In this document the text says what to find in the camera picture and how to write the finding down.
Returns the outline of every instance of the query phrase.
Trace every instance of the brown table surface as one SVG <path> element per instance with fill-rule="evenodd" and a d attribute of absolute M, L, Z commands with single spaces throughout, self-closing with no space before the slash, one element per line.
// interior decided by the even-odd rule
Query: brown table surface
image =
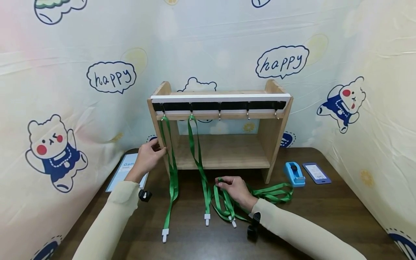
<path fill-rule="evenodd" d="M 318 150 L 280 149 L 270 186 L 287 181 L 282 171 L 287 161 L 295 161 L 300 165 L 315 162 L 332 183 L 316 185 L 303 170 L 306 186 L 295 188 L 292 201 L 278 205 L 280 208 L 327 229 L 355 247 L 368 260 L 406 259 Z M 266 186 L 259 170 L 211 170 L 206 175 L 212 184 L 217 176 L 240 175 L 253 188 Z M 109 193 L 105 193 L 105 188 L 110 179 L 111 176 L 62 241 L 52 260 L 72 259 L 107 201 Z M 168 242 L 163 244 L 161 232 L 170 201 L 168 187 L 169 178 L 161 163 L 151 172 L 146 183 L 146 190 L 151 191 L 153 197 L 148 203 L 139 202 L 138 209 L 124 229 L 113 260 L 311 259 L 264 228 L 259 230 L 257 242 L 251 242 L 247 239 L 248 223 L 237 220 L 237 228 L 234 229 L 230 223 L 221 220 L 212 208 L 210 225 L 206 227 L 198 171 L 179 171 L 179 197 L 172 210 Z"/>

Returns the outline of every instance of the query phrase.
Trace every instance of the black strip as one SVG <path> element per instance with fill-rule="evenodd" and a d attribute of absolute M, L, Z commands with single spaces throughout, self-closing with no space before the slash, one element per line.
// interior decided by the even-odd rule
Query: black strip
<path fill-rule="evenodd" d="M 153 103 L 155 111 L 284 109 L 286 101 Z"/>

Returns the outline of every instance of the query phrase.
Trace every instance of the wooden shelf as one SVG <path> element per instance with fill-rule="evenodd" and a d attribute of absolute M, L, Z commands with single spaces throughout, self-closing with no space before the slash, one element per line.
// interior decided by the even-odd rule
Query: wooden shelf
<path fill-rule="evenodd" d="M 251 119 L 260 119 L 257 134 L 201 135 L 201 155 L 204 169 L 261 169 L 265 183 L 269 183 L 273 172 L 277 153 L 280 148 L 286 122 L 289 118 L 293 97 L 273 79 L 266 82 L 264 90 L 228 91 L 228 92 L 172 92 L 169 82 L 164 81 L 147 99 L 150 115 L 159 138 L 161 147 L 171 147 L 175 151 L 176 165 L 179 170 L 198 169 L 189 147 L 189 137 L 179 135 L 178 120 L 187 120 L 190 111 L 166 111 L 169 119 L 171 137 L 163 141 L 159 122 L 163 117 L 163 109 L 157 112 L 154 103 L 204 103 L 204 102 L 286 102 L 283 109 L 256 109 L 249 112 Z M 196 119 L 218 120 L 219 111 L 197 109 L 193 115 Z M 222 110 L 221 119 L 246 119 L 247 109 Z M 167 125 L 163 124 L 164 133 L 168 133 Z M 169 174 L 168 157 L 164 156 L 166 171 Z"/>
<path fill-rule="evenodd" d="M 198 144 L 195 139 L 196 157 Z M 270 163 L 255 134 L 200 135 L 204 169 L 269 168 Z M 179 136 L 175 149 L 179 170 L 198 169 L 189 148 L 189 137 Z"/>

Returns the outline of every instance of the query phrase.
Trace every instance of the id card holder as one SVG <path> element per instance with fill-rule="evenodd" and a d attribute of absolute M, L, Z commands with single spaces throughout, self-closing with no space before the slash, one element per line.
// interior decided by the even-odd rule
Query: id card holder
<path fill-rule="evenodd" d="M 331 179 L 328 178 L 328 176 L 321 170 L 321 168 L 319 168 L 316 163 L 304 163 L 302 165 L 316 184 L 331 183 Z"/>

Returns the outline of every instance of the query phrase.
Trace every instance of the printed fabric backdrop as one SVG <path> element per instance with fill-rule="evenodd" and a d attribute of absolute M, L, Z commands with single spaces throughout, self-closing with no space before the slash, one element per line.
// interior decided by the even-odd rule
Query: printed fabric backdrop
<path fill-rule="evenodd" d="M 281 145 L 321 151 L 416 259 L 415 20 L 411 0 L 5 1 L 0 258 L 48 259 L 123 152 L 154 135 L 146 99 L 162 81 L 275 79 L 295 98 Z"/>

